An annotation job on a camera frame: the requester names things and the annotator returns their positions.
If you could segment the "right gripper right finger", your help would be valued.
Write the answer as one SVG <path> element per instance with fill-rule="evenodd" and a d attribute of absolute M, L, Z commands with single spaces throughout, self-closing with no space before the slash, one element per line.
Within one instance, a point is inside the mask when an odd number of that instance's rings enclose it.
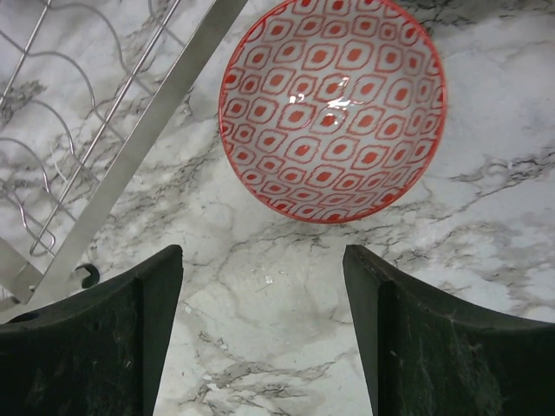
<path fill-rule="evenodd" d="M 373 414 L 553 414 L 551 323 L 464 301 L 361 245 L 343 275 Z"/>

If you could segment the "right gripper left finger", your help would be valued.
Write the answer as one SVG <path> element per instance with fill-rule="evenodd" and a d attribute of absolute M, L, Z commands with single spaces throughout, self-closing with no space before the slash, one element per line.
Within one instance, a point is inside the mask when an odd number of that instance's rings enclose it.
<path fill-rule="evenodd" d="M 1 326 L 3 415 L 151 415 L 183 282 L 170 245 Z"/>

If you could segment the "pink dotted pattern bowl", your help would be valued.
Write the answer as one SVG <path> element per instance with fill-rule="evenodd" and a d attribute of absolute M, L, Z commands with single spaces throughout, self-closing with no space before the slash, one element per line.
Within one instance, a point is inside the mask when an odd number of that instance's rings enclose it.
<path fill-rule="evenodd" d="M 219 93 L 226 156 L 287 217 L 365 218 L 421 177 L 447 79 L 427 31 L 391 1 L 285 1 L 239 41 Z"/>

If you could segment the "stainless steel dish rack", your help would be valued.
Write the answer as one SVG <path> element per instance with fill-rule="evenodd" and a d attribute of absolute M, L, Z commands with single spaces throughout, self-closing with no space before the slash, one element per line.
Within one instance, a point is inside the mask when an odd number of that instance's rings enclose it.
<path fill-rule="evenodd" d="M 79 264 L 241 1 L 1 4 L 1 309 Z"/>

